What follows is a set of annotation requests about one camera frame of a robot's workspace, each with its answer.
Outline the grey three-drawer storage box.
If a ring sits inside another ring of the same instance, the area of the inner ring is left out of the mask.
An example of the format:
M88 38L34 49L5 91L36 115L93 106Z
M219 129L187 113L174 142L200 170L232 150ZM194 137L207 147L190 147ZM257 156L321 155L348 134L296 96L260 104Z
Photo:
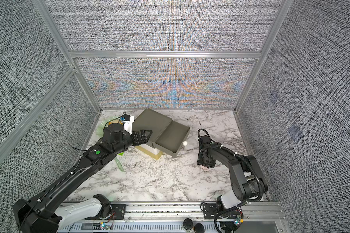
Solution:
M151 130L152 135L146 144L136 148L158 160L163 153L177 157L190 127L152 109L145 109L132 124L132 131L139 130Z

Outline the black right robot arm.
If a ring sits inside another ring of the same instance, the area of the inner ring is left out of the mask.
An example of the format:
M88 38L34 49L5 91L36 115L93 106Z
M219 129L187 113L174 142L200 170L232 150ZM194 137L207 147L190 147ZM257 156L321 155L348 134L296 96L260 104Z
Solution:
M201 204L206 219L242 216L241 207L260 202L268 191L257 159L252 155L241 155L211 139L205 129L197 131L199 152L197 164L205 169L214 168L216 162L228 168L230 190L219 196L215 204Z

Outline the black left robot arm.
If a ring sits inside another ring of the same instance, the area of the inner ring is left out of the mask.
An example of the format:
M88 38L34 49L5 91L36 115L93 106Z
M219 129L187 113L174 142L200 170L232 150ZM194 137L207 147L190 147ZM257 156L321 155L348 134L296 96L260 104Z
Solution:
M129 133L124 126L113 123L104 128L103 137L87 149L78 161L59 179L32 198L20 199L13 212L22 233L55 233L64 217L56 214L57 208L85 180L102 170L115 157L131 146L146 144L151 130Z

